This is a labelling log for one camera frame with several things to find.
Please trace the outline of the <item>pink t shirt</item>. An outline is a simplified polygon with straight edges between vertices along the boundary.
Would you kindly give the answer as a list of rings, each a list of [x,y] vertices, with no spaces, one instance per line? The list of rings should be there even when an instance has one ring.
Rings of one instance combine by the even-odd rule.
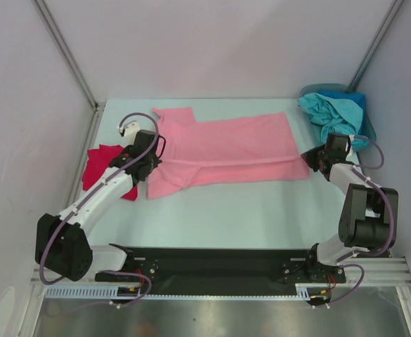
[[[306,180],[283,112],[198,122],[190,107],[153,109],[166,139],[162,162],[148,178],[148,198],[215,183]]]

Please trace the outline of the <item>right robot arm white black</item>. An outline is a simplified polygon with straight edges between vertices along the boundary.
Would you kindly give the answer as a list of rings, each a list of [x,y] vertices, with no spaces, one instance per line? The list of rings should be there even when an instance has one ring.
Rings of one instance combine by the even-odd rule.
[[[348,160],[356,138],[331,133],[324,145],[301,155],[310,169],[321,173],[345,196],[337,233],[307,253],[302,270],[313,282],[337,273],[350,258],[386,253],[396,240],[398,191],[374,183],[359,170],[360,164]]]

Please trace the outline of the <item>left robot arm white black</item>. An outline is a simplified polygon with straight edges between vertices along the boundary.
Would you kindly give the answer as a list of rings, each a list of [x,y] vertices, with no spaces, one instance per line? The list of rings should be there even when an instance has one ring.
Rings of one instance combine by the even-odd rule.
[[[38,220],[34,258],[44,284],[51,284],[45,270],[74,282],[88,272],[111,272],[122,281],[134,276],[136,264],[129,249],[92,246],[89,235],[116,201],[136,199],[137,185],[161,164],[165,145],[163,136],[140,130],[126,147],[101,145],[88,152],[84,195],[60,213],[45,213]]]

